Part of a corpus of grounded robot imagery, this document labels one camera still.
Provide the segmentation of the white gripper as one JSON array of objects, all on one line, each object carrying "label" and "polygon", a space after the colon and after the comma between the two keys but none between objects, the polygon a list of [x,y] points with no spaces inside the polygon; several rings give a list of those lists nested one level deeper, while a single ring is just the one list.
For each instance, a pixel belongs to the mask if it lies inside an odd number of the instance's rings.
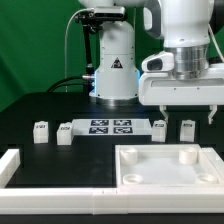
[{"label": "white gripper", "polygon": [[139,80],[139,101],[142,105],[159,106],[165,122],[169,115],[166,106],[210,105],[208,123],[212,124],[217,105],[224,105],[224,63],[212,64],[198,78],[178,80],[174,55],[160,52],[142,62],[144,73]]}]

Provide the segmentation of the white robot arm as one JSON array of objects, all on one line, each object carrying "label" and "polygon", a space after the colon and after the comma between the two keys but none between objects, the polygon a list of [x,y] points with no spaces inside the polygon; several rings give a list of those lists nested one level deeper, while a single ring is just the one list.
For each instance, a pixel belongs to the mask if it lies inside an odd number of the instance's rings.
[{"label": "white robot arm", "polygon": [[[93,26],[101,26],[100,66],[91,96],[113,103],[137,98],[145,106],[208,106],[212,118],[224,105],[224,59],[208,62],[208,46],[224,27],[224,0],[78,0]],[[134,62],[127,7],[143,9],[144,30],[163,50]]]}]

